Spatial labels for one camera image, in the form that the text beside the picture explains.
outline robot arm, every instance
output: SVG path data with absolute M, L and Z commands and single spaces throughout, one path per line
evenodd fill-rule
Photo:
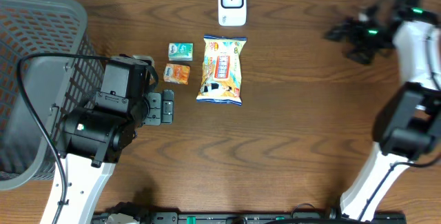
M 376 118 L 373 127 L 376 142 L 371 154 L 358 178 L 340 198 L 343 218 L 371 221 L 388 189 L 409 167 L 397 164 L 413 163 L 420 155 L 430 153 L 441 137 L 438 20 L 430 12 L 419 9 L 418 3 L 419 0 L 396 0 L 395 22 L 388 28 L 379 28 L 378 23 L 372 21 L 373 13 L 362 15 L 362 22 L 350 20 L 346 25 L 357 30 L 356 37 L 365 41 L 365 47 L 353 42 L 358 47 L 347 56 L 368 64 L 376 49 L 396 48 L 403 85 Z M 368 35 L 360 35 L 360 30 Z M 417 110 L 425 111 L 429 118 L 415 117 Z
M 96 92 L 95 107 L 79 105 L 63 117 L 57 150 L 68 188 L 58 223 L 90 223 L 122 149 L 136 138 L 136 128 L 172 122 L 173 92 L 152 92 L 151 75 L 158 82 L 148 62 L 113 57 Z M 60 196 L 61 177 L 56 170 L 41 223 L 52 222 Z

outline chip bag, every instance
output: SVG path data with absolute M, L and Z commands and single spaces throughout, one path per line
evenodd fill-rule
M 204 35 L 205 56 L 202 83 L 198 102 L 233 103 L 242 105 L 240 99 L 239 54 L 247 38 L 226 38 Z

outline orange juice box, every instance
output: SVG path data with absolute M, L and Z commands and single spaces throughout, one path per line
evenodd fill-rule
M 164 70 L 164 81 L 170 83 L 188 84 L 190 67 L 168 63 Z

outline green juice box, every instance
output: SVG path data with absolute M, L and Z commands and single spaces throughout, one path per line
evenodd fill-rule
M 168 59 L 170 61 L 192 61 L 192 43 L 171 43 L 168 45 Z

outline gray plastic basket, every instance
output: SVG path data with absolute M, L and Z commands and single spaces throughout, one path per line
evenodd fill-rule
M 54 158 L 18 93 L 17 60 L 38 52 L 94 55 L 87 22 L 84 8 L 73 0 L 0 0 L 0 190 L 52 179 L 54 172 Z M 103 66 L 47 57 L 24 69 L 26 91 L 56 142 L 61 118 L 101 86 Z

